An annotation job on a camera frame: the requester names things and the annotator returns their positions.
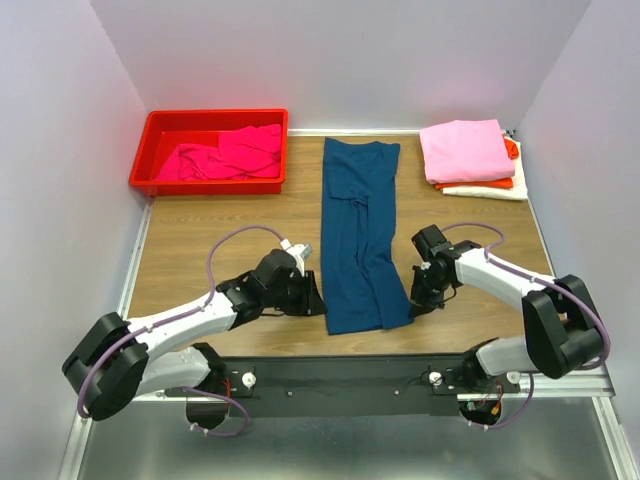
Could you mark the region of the dark blue t shirt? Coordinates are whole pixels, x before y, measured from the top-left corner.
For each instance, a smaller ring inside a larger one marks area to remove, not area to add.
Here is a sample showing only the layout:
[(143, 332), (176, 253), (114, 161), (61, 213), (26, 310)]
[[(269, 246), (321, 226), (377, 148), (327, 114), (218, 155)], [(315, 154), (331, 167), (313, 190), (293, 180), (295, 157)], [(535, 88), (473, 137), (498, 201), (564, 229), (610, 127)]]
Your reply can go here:
[(324, 143), (321, 279), (331, 335), (413, 322), (392, 260), (400, 145)]

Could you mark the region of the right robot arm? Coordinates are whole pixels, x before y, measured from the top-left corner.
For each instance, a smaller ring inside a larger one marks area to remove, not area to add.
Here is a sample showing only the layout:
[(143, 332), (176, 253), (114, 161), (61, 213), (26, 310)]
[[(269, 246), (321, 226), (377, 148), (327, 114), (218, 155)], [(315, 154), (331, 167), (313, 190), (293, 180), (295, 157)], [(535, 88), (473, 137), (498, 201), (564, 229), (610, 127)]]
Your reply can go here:
[(462, 286), (481, 289), (522, 315), (522, 336), (490, 339), (465, 352), (453, 376), (467, 388), (510, 372), (559, 379), (597, 368), (609, 356), (610, 336), (580, 278), (523, 269), (470, 240), (453, 244), (435, 225), (419, 230), (411, 241), (421, 258), (413, 268), (413, 315), (443, 308), (450, 299), (446, 292)]

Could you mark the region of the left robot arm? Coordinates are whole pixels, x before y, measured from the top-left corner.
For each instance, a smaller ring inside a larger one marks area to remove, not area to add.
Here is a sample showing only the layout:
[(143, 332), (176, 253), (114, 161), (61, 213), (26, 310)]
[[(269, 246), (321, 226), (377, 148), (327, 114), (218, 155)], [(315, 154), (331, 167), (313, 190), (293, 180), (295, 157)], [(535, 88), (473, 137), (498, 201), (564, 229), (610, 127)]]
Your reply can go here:
[(136, 396), (201, 385), (222, 366), (195, 340), (239, 328), (272, 309), (281, 315), (323, 315), (308, 244), (282, 242), (240, 276), (197, 300), (159, 314), (100, 317), (64, 361), (62, 373), (78, 395), (81, 417), (105, 420)]

